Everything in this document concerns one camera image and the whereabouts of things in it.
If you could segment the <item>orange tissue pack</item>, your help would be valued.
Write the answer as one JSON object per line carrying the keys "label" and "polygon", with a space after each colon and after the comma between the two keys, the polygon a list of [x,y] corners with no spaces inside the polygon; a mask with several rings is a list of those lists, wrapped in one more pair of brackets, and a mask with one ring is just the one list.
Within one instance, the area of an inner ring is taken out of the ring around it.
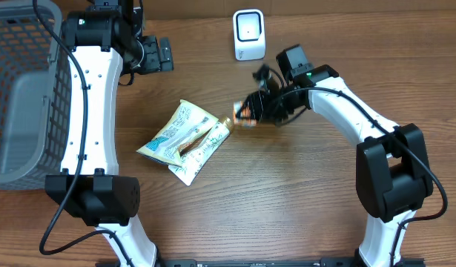
{"label": "orange tissue pack", "polygon": [[233,121],[235,125],[245,128],[252,128],[257,125],[257,120],[251,117],[250,106],[243,107],[243,101],[233,104]]}

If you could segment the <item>cream wet wipes pack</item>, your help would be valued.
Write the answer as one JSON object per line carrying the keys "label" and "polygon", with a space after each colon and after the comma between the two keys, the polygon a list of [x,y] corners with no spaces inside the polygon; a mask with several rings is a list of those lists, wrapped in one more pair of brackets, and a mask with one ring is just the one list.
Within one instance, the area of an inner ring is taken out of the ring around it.
{"label": "cream wet wipes pack", "polygon": [[206,134],[218,119],[204,109],[180,100],[167,124],[136,152],[165,165],[181,166],[181,152]]}

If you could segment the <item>white tube gold cap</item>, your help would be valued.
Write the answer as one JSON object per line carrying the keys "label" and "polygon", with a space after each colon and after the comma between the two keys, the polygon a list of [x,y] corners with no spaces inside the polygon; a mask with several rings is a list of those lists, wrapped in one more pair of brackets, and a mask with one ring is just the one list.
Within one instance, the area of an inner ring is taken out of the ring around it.
{"label": "white tube gold cap", "polygon": [[170,165],[168,169],[187,186],[191,185],[205,163],[229,137],[233,128],[233,121],[224,116],[209,130],[196,148],[182,155],[181,167]]}

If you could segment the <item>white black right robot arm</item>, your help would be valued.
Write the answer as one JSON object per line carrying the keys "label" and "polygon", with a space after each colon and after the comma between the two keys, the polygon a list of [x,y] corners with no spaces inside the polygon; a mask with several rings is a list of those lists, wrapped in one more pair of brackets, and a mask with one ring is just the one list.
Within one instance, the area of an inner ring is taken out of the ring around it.
{"label": "white black right robot arm", "polygon": [[263,65],[253,77],[258,89],[234,103],[238,125],[283,126],[311,110],[355,147],[356,192],[368,219],[351,265],[407,266],[400,254],[406,229],[419,220],[416,212],[436,181],[421,130],[374,111],[329,65],[298,64],[281,73]]}

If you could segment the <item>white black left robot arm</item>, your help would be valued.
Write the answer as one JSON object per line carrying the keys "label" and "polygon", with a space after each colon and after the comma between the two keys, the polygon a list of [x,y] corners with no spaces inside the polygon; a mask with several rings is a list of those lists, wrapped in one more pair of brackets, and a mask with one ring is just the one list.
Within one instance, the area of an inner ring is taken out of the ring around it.
{"label": "white black left robot arm", "polygon": [[102,235],[118,266],[162,266],[138,217],[139,180],[119,175],[116,92],[121,76],[173,69],[170,43],[143,33],[141,2],[92,1],[67,15],[53,39],[70,63],[71,101],[60,172],[44,182],[46,194]]}

